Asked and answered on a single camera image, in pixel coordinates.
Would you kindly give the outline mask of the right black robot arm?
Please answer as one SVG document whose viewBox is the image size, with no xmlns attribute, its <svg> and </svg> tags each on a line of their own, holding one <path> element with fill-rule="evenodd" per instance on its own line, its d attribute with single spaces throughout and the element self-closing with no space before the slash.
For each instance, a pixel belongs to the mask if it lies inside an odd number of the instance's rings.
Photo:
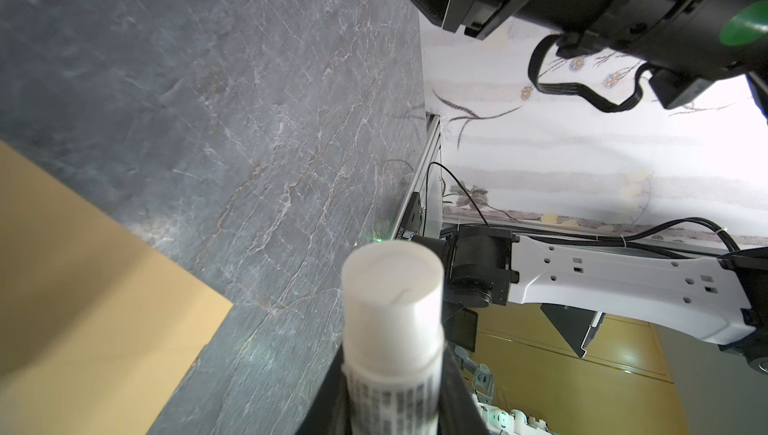
<svg viewBox="0 0 768 435">
<path fill-rule="evenodd" d="M 427 21 L 483 40 L 517 18 L 541 26 L 528 92 L 578 98 L 618 115 L 650 96 L 689 107 L 744 77 L 767 107 L 767 0 L 410 0 Z M 532 304 L 578 357 L 606 315 L 659 325 L 767 369 L 767 250 L 690 216 L 630 234 L 566 234 L 481 218 L 435 237 L 401 227 L 445 267 L 463 308 Z"/>
</svg>

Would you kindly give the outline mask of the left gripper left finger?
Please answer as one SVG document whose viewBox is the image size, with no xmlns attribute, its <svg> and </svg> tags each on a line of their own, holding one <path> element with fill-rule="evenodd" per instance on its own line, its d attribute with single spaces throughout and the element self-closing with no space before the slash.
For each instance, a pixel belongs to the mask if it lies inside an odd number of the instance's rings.
<svg viewBox="0 0 768 435">
<path fill-rule="evenodd" d="M 344 352 L 339 347 L 296 435 L 349 435 L 350 402 Z"/>
</svg>

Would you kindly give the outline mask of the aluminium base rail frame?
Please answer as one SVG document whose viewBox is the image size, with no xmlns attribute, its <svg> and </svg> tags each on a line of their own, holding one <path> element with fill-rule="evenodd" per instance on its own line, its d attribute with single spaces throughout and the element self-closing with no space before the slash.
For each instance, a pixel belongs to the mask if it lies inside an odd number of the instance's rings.
<svg viewBox="0 0 768 435">
<path fill-rule="evenodd" d="M 437 238 L 442 227 L 442 190 L 439 167 L 442 161 L 442 128 L 440 117 L 426 112 L 427 139 L 419 163 L 397 213 L 390 239 L 404 238 L 413 233 Z"/>
</svg>

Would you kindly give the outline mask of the white glue stick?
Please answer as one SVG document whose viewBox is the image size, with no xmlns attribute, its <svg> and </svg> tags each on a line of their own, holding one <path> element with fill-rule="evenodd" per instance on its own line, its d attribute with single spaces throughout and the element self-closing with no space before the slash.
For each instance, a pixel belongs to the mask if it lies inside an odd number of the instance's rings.
<svg viewBox="0 0 768 435">
<path fill-rule="evenodd" d="M 343 364 L 355 434 L 434 434 L 444 268 L 411 241 L 373 242 L 342 267 Z"/>
</svg>

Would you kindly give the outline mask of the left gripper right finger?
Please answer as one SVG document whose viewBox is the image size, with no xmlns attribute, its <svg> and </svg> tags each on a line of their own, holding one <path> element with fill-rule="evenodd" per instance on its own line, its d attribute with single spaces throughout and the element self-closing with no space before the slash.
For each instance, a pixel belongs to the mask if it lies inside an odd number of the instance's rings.
<svg viewBox="0 0 768 435">
<path fill-rule="evenodd" d="M 443 352 L 442 376 L 438 401 L 438 434 L 486 435 L 476 403 L 472 400 L 450 350 Z"/>
</svg>

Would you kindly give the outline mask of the brown kraft envelope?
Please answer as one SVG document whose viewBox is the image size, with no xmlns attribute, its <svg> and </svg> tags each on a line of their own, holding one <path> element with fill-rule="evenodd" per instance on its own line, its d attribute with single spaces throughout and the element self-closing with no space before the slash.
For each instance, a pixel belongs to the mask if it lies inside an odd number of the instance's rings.
<svg viewBox="0 0 768 435">
<path fill-rule="evenodd" d="M 146 433 L 231 307 L 2 146 L 3 433 Z"/>
</svg>

